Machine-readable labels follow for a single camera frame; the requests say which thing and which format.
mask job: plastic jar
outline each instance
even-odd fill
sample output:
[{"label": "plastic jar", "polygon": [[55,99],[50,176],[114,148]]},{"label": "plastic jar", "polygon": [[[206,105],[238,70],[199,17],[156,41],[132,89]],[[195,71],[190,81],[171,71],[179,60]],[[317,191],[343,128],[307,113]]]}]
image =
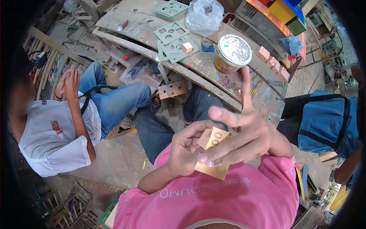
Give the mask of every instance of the plastic jar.
[{"label": "plastic jar", "polygon": [[215,66],[226,75],[236,72],[251,61],[252,50],[241,37],[233,34],[222,36],[215,50]]}]

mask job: plastic bag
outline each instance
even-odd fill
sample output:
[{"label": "plastic bag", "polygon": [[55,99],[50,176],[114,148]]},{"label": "plastic bag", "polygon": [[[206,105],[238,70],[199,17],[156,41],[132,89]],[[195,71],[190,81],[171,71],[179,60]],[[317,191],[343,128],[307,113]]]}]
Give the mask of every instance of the plastic bag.
[{"label": "plastic bag", "polygon": [[150,66],[150,63],[146,57],[143,55],[135,56],[130,59],[130,66],[126,68],[123,74],[120,77],[120,81],[124,82],[125,79],[131,78],[134,79],[138,77],[147,67]]},{"label": "plastic bag", "polygon": [[186,27],[190,32],[208,37],[219,29],[223,14],[223,6],[216,0],[193,0],[189,4]]}]

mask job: fingernail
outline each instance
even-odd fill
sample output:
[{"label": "fingernail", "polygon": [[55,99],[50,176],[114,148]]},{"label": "fingernail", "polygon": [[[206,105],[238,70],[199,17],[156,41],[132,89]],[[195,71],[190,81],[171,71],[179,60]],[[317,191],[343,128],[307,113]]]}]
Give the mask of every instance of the fingernail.
[{"label": "fingernail", "polygon": [[208,165],[208,167],[213,167],[215,165],[215,163],[214,162],[209,162],[209,163],[207,163],[207,165]]},{"label": "fingernail", "polygon": [[205,163],[208,160],[206,155],[198,156],[199,162]]}]

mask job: banknote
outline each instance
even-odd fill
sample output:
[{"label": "banknote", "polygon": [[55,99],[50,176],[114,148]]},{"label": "banknote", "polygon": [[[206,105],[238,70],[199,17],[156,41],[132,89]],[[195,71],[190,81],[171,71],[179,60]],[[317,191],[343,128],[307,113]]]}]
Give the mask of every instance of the banknote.
[{"label": "banknote", "polygon": [[[211,149],[211,148],[217,146],[218,144],[220,144],[221,142],[228,140],[231,137],[231,135],[232,134],[227,131],[214,127],[212,129],[210,139],[208,140],[206,147],[203,147],[203,148],[205,150]],[[196,167],[194,169],[197,171],[200,171],[202,173],[205,173],[207,175],[224,180],[226,173],[228,171],[228,168],[229,168],[229,166],[209,167],[206,164],[201,164],[201,163],[197,162]]]}]

